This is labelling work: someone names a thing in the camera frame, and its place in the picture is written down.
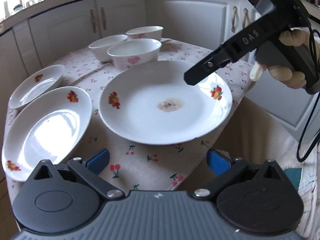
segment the floor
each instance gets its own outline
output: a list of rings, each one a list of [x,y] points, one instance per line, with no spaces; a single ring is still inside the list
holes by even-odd
[[[12,214],[7,182],[0,167],[0,240],[9,240],[18,232],[16,220]]]

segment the brown stain on plate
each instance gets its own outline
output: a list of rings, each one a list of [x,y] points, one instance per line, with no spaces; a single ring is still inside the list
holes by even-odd
[[[166,113],[177,111],[183,106],[184,102],[178,98],[167,98],[158,104],[158,108]]]

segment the tablecloth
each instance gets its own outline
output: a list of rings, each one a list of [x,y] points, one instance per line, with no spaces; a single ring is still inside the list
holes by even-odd
[[[158,60],[196,63],[209,49],[175,40],[163,42]],[[53,64],[63,64],[62,85],[73,85],[88,92],[93,112],[90,125],[73,156],[88,157],[101,148],[110,152],[109,165],[100,177],[128,193],[129,190],[174,190],[205,157],[233,115],[250,84],[251,64],[239,60],[219,69],[217,74],[229,85],[233,106],[228,118],[214,131],[192,141],[177,145],[150,146],[128,141],[110,131],[98,114],[98,100],[103,88],[121,73],[112,63],[99,62],[88,48],[71,52]],[[8,109],[5,135],[18,112]],[[22,183],[7,178],[10,200],[13,202]]]

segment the bowl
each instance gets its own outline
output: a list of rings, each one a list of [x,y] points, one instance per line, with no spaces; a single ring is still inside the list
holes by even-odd
[[[128,36],[123,34],[108,36],[91,43],[88,47],[91,49],[98,61],[107,62],[111,60],[111,57],[107,53],[108,49],[117,43],[126,41],[127,38]]]
[[[39,161],[67,160],[86,131],[92,102],[78,87],[51,90],[30,103],[13,121],[2,148],[2,167],[26,181]]]
[[[216,129],[230,113],[230,88],[216,73],[187,85],[183,75],[193,65],[148,62],[117,75],[98,102],[102,121],[117,135],[149,145],[178,144]]]
[[[57,88],[62,81],[64,70],[64,65],[52,65],[34,73],[12,93],[8,107],[20,111],[43,93]]]
[[[108,49],[113,64],[121,70],[158,59],[161,42],[153,39],[124,41]]]
[[[161,26],[145,26],[127,31],[127,35],[131,39],[155,39],[160,41],[162,37],[163,27]]]

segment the large round plate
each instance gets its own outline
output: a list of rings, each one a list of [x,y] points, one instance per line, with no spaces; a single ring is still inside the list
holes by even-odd
[[[38,96],[57,88],[64,70],[64,65],[52,65],[34,73],[12,93],[8,107],[20,111]]]
[[[91,98],[81,88],[61,87],[40,96],[22,110],[5,137],[5,173],[26,181],[40,160],[60,163],[81,139],[91,116]]]
[[[181,143],[209,133],[228,116],[231,91],[216,73],[187,85],[183,74],[192,66],[155,61],[121,73],[102,92],[101,119],[119,136],[151,145]]]

